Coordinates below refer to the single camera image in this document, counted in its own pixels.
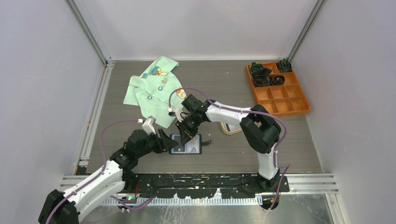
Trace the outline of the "black leather card holder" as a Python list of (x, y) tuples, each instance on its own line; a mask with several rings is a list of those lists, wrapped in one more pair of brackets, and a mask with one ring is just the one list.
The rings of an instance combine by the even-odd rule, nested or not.
[(178, 142), (178, 145), (172, 148), (169, 151), (169, 154), (176, 154), (176, 155), (194, 155), (194, 154), (202, 154), (202, 148), (209, 146), (212, 141), (202, 141), (202, 135), (198, 134), (192, 140), (187, 142), (184, 145), (181, 145), (181, 135), (180, 134), (171, 134), (170, 135), (172, 140)]

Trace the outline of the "white striped credit card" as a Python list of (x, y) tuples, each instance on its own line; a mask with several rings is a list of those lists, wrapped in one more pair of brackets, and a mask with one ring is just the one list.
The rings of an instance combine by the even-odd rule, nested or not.
[(240, 127), (236, 127), (236, 126), (233, 126), (233, 125), (230, 125), (230, 124), (226, 124), (226, 129), (229, 132), (237, 132), (237, 131), (240, 130)]

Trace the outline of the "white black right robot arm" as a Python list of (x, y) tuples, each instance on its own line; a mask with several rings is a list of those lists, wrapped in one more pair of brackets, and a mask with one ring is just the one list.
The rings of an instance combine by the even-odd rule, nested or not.
[(276, 164), (275, 148), (281, 138), (282, 129), (275, 116), (262, 105), (240, 108), (221, 104), (213, 100), (202, 102), (190, 94), (182, 102), (188, 115), (176, 122), (181, 143), (186, 144), (198, 134), (204, 122), (219, 122), (242, 130), (250, 147), (258, 155), (258, 183), (262, 190), (272, 191), (280, 181)]

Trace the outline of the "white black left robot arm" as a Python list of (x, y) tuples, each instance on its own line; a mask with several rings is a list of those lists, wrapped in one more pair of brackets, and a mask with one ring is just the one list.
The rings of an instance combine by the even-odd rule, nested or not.
[(147, 134), (134, 130), (123, 146), (97, 171), (76, 185), (53, 190), (47, 195), (38, 222), (41, 224), (78, 224), (103, 201), (114, 194), (132, 192), (139, 158), (149, 153), (165, 153), (178, 146), (162, 129)]

